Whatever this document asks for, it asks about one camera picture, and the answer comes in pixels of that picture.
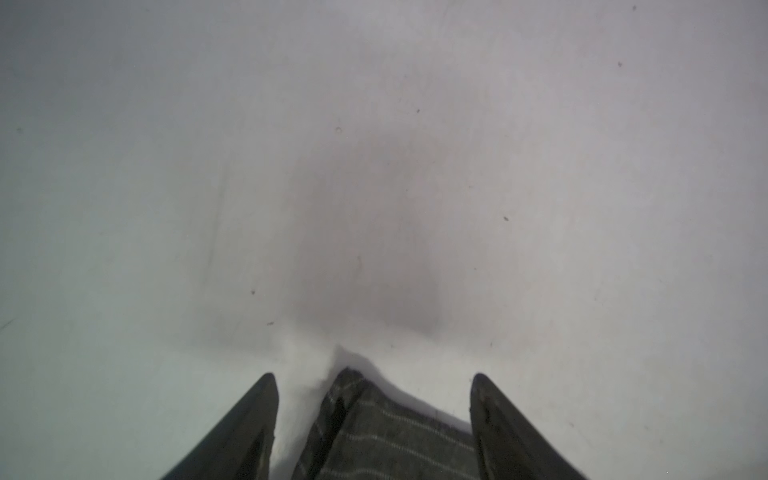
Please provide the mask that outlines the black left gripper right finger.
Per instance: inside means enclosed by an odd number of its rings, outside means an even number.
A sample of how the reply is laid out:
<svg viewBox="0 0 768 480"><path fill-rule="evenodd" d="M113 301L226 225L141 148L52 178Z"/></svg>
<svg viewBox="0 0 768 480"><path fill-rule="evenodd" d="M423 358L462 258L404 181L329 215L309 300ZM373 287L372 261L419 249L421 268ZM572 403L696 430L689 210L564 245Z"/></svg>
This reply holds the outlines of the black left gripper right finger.
<svg viewBox="0 0 768 480"><path fill-rule="evenodd" d="M482 373L472 381L470 417L482 479L586 479Z"/></svg>

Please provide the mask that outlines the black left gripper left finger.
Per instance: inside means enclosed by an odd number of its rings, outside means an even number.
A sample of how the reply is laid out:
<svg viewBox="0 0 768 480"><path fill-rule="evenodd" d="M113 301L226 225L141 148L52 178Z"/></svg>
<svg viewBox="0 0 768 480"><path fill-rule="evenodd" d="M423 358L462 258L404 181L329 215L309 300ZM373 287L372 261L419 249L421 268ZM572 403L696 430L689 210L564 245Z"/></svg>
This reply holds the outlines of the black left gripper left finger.
<svg viewBox="0 0 768 480"><path fill-rule="evenodd" d="M266 373L163 478L267 479L278 406L275 376Z"/></svg>

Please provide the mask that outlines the dark grey pinstriped shirt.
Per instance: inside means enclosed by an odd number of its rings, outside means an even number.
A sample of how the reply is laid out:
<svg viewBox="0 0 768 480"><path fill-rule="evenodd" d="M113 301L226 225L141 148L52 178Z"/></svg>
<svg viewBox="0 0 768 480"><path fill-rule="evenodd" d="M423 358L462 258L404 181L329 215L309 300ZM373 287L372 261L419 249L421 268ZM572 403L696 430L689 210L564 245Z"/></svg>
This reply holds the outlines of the dark grey pinstriped shirt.
<svg viewBox="0 0 768 480"><path fill-rule="evenodd" d="M293 479L478 479L470 433L388 397L346 368L331 383Z"/></svg>

